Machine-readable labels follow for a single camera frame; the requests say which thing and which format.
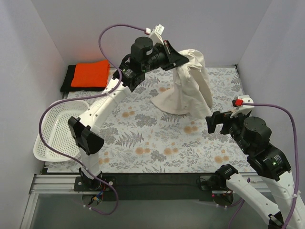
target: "mesh basket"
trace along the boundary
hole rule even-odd
[[[83,101],[71,101],[59,104],[48,111],[42,122],[43,139],[54,149],[76,157],[79,149],[75,144],[68,120],[71,116],[78,117],[89,108]],[[69,158],[49,150],[41,141],[39,135],[34,145],[34,155],[41,161],[60,162],[68,161]]]

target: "folded orange cloth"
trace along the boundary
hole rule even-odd
[[[107,60],[76,65],[71,87],[106,87],[110,65]]]

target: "white wall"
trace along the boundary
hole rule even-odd
[[[208,66],[239,63],[271,0],[32,0],[67,64],[102,58],[100,32],[114,23],[165,26],[164,39],[177,50],[198,49]],[[131,29],[114,29],[103,38],[116,64],[130,52]]]
[[[305,193],[305,1],[273,0],[240,63],[244,90],[255,102],[285,107],[295,118]],[[295,164],[288,116],[273,108],[256,108],[273,131],[272,143]]]
[[[19,228],[35,172],[43,110],[60,99],[66,65],[30,0],[0,0],[0,228]]]

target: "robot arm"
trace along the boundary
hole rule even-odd
[[[253,103],[249,96],[240,96],[233,101],[234,111],[214,112],[206,117],[208,133],[214,133],[218,124],[223,124],[221,134],[230,134],[244,154],[247,161],[269,187],[276,204],[252,188],[231,165],[218,169],[213,180],[221,187],[228,187],[248,202],[269,224],[269,228],[281,228],[286,220],[294,197],[294,181],[291,167],[284,153],[269,143],[271,130],[266,122],[258,117],[250,117],[254,106],[241,106]],[[305,205],[300,196],[287,229],[305,228]]]
[[[98,152],[104,144],[98,132],[108,115],[120,101],[129,96],[144,81],[145,73],[159,67],[167,71],[189,62],[189,59],[180,55],[168,41],[162,41],[163,29],[162,25],[158,25],[151,32],[151,38],[139,37],[135,40],[131,46],[131,53],[123,58],[119,67],[122,72],[122,81],[115,91],[108,93],[119,82],[118,71],[113,74],[104,91],[108,93],[106,97],[95,101],[78,118],[71,117],[68,120],[72,136],[80,149],[82,162],[97,177],[102,175],[99,169]],[[80,168],[80,174],[83,182],[92,189],[99,185],[85,169]]]

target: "floral tablecloth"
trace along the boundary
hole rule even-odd
[[[210,68],[212,111],[227,111],[243,95],[235,68]],[[172,72],[147,73],[145,81],[125,98],[101,126],[105,144],[99,152],[101,171],[108,173],[214,172],[230,163],[240,172],[253,172],[246,156],[228,135],[207,133],[205,120],[172,115],[156,108],[150,98],[173,86]],[[73,92],[68,98],[97,92]],[[48,172],[78,172],[74,161],[46,163]]]

